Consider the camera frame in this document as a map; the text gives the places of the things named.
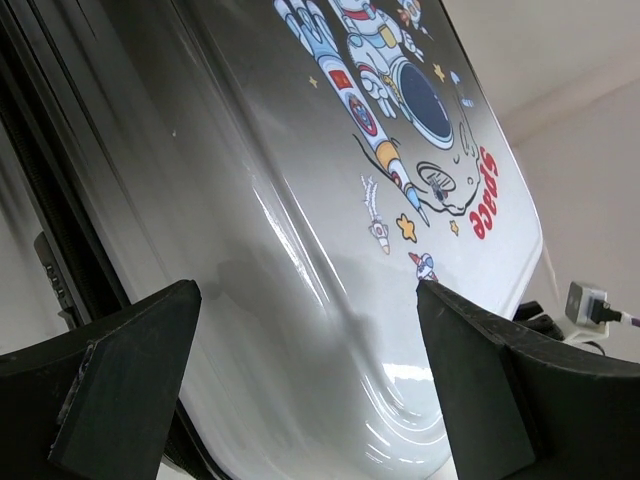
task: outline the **star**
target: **star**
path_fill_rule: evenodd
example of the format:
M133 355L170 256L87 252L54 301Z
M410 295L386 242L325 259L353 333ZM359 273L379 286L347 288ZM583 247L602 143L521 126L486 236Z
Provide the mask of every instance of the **star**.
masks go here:
M413 243L418 243L418 237L416 237L416 224L407 218L403 213L400 218L396 219L396 225L402 230L402 238L405 240L411 240Z
M442 71L442 67L436 63L433 64L433 71L435 72L435 74L438 76L438 78L440 78L440 81L442 83L444 83L444 79L446 77L446 75L444 74L444 72Z

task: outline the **glossy surface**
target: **glossy surface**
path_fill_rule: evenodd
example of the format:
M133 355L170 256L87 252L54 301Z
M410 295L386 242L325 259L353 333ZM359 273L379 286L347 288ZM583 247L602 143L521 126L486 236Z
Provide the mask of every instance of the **glossy surface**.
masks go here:
M202 289L181 398L219 464L435 472L449 448L417 280L509 316L541 248L439 4L416 23L409 1L35 1L71 87L12 3L129 294Z

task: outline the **wall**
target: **wall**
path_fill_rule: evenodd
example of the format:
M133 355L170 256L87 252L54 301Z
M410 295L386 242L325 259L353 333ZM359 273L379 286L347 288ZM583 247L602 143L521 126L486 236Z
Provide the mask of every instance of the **wall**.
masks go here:
M571 280L595 283L615 308L640 315L640 82L632 83L516 145L542 223L544 257L527 298L552 315ZM612 326L602 345L640 362L640 329Z

